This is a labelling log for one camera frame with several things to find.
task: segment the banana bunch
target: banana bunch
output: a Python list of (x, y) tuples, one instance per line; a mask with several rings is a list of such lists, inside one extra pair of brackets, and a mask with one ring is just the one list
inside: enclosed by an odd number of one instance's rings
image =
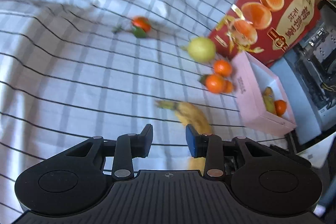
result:
[[(191, 124), (198, 134), (211, 135), (212, 129), (204, 113), (196, 106), (188, 102), (156, 101), (160, 108), (171, 109), (180, 122), (187, 126)], [(188, 170), (200, 170), (203, 175), (205, 158), (189, 158)]]

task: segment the red box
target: red box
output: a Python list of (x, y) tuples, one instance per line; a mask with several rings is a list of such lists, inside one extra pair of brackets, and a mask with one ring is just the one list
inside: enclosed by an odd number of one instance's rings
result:
[(237, 0), (209, 38), (217, 52), (230, 60), (246, 51), (269, 66), (319, 18), (315, 0)]

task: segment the yellow banana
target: yellow banana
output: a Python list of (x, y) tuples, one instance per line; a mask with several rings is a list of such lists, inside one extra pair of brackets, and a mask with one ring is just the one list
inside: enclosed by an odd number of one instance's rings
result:
[[(180, 122), (187, 126), (192, 124), (198, 134), (212, 134), (211, 126), (204, 113), (196, 106), (188, 102), (156, 101), (160, 108), (167, 108), (174, 111)], [(203, 175), (205, 158), (189, 158), (188, 170), (200, 170)]]
[(277, 115), (274, 104), (274, 93), (271, 87), (266, 87), (262, 94), (266, 110), (274, 115)]

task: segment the pink cardboard box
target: pink cardboard box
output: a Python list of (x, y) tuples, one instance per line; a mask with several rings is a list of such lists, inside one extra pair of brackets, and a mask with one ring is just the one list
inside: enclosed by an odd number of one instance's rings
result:
[[(241, 52), (232, 61), (236, 101), (246, 127), (274, 136), (283, 136), (295, 127), (295, 119), (279, 78), (252, 55)], [(270, 86), (275, 100), (287, 102), (287, 110), (278, 117), (266, 110), (262, 92)]]

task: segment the plaid tablecloth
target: plaid tablecloth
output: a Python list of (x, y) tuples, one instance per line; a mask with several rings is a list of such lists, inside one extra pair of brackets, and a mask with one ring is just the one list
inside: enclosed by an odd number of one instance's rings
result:
[[(184, 127), (155, 100), (194, 103), (223, 140), (243, 135), (286, 148), (244, 128), (234, 95), (198, 82), (211, 64), (179, 48), (207, 35), (234, 1), (0, 0), (0, 223), (22, 212), (14, 193), (21, 172), (91, 136), (115, 140), (151, 123), (149, 157), (134, 159), (134, 170), (185, 169)], [(154, 22), (149, 38), (113, 34), (136, 15)], [(111, 168), (108, 159), (104, 172)]]

